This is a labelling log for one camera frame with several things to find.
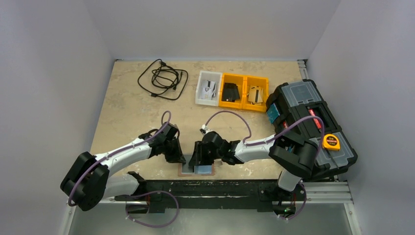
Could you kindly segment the pink leather card holder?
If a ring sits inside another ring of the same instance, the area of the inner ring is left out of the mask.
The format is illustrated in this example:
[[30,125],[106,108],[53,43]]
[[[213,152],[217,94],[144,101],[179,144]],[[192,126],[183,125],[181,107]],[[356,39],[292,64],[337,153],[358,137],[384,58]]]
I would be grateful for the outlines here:
[[186,177],[186,176],[213,176],[215,175],[214,165],[197,165],[197,166],[190,166],[189,161],[192,155],[184,154],[184,158],[186,160],[185,164],[180,164],[178,168],[178,176],[179,177]]

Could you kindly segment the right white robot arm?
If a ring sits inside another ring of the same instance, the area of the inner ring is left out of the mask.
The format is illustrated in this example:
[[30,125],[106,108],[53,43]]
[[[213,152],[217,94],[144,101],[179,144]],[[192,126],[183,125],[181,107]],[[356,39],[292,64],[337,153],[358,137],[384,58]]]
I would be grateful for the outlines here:
[[229,165],[253,160],[272,159],[283,167],[275,185],[276,196],[287,199],[297,184],[312,175],[319,145],[303,136],[288,131],[278,137],[269,136],[257,141],[227,141],[217,132],[206,133],[196,141],[189,166],[212,165],[220,159]]

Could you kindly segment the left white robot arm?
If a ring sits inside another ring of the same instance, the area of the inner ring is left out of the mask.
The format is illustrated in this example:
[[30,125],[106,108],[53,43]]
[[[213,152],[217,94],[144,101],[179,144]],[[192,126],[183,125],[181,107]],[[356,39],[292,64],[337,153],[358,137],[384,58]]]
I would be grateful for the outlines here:
[[133,200],[140,200],[146,194],[145,181],[137,173],[121,177],[114,177],[114,174],[158,155],[164,155],[168,163],[185,163],[177,125],[166,122],[159,130],[141,134],[131,143],[106,153],[81,153],[62,180],[60,189],[69,197],[68,205],[78,206],[82,211],[113,196],[129,195]]

